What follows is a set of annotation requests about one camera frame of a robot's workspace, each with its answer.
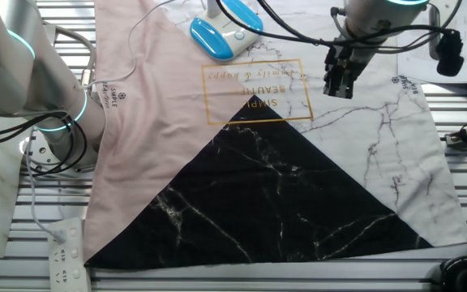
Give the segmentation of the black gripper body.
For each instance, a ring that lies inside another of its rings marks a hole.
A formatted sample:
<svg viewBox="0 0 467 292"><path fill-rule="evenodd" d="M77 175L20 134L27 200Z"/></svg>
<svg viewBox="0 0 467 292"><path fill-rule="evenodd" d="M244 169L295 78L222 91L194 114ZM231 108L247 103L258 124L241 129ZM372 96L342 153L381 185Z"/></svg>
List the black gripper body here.
<svg viewBox="0 0 467 292"><path fill-rule="evenodd" d="M364 70L364 64L351 61L353 49L342 46L331 46L325 58L324 81L328 88L346 86L352 88L354 82Z"/></svg>

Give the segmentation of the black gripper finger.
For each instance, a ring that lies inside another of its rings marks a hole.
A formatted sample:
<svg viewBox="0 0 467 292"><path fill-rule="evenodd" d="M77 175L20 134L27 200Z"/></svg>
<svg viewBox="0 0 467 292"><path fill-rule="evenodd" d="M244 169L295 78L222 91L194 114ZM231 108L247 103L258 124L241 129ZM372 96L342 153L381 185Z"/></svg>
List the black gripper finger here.
<svg viewBox="0 0 467 292"><path fill-rule="evenodd" d="M340 87L340 81L338 79L326 79L323 93L330 97L338 97L338 90Z"/></svg>
<svg viewBox="0 0 467 292"><path fill-rule="evenodd" d="M338 90L338 97L342 97L345 99L353 98L353 81L352 80L341 83L339 90Z"/></svg>

